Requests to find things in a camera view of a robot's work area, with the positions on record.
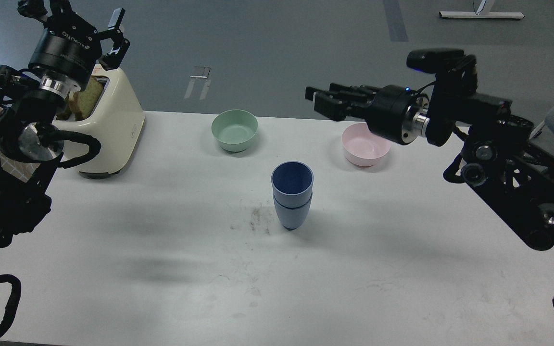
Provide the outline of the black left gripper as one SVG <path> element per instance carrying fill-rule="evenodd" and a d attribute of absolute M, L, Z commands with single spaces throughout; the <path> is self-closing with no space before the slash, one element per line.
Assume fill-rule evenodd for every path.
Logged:
<path fill-rule="evenodd" d="M 18 0 L 17 11 L 22 17 L 46 22 L 28 68 L 64 75 L 81 91 L 86 89 L 97 60 L 106 71 L 117 69 L 130 47 L 121 28 L 124 8 L 114 9 L 108 28 L 98 33 L 100 41 L 113 42 L 110 51 L 103 55 L 101 44 L 91 37 L 96 28 L 79 15 L 55 14 L 48 18 L 43 0 Z"/>

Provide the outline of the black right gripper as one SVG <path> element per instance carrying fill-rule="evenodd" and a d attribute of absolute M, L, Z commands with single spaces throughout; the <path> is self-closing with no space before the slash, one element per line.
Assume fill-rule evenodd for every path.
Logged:
<path fill-rule="evenodd" d="M 306 100 L 312 101 L 315 112 L 332 121 L 365 120 L 368 111 L 369 131 L 396 144 L 408 145 L 424 136 L 424 94 L 411 88 L 330 83 L 328 90 L 307 86 Z"/>

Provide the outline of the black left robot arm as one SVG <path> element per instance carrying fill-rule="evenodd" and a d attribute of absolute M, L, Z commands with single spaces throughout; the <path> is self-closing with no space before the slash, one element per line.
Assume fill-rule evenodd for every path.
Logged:
<path fill-rule="evenodd" d="M 57 169 L 86 163 L 101 150 L 94 136 L 53 125 L 71 92 L 86 89 L 95 63 L 113 70 L 129 48 L 120 29 L 123 8 L 98 31 L 68 0 L 20 0 L 18 13 L 43 24 L 27 68 L 0 66 L 0 248 L 32 232 L 50 212 L 46 190 Z M 11 328 L 22 285 L 0 274 L 0 338 Z"/>

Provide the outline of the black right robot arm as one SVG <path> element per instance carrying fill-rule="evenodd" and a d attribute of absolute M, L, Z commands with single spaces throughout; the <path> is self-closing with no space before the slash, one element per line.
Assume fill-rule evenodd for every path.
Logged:
<path fill-rule="evenodd" d="M 433 74 L 423 88 L 330 84 L 308 86 L 306 100 L 333 121 L 366 122 L 372 134 L 399 145 L 418 137 L 440 147 L 456 135 L 461 151 L 443 178 L 467 184 L 531 249 L 554 247 L 554 156 L 530 142 L 531 121 L 511 112 L 511 100 L 477 92 L 477 59 L 461 49 L 418 49 L 406 65 Z"/>

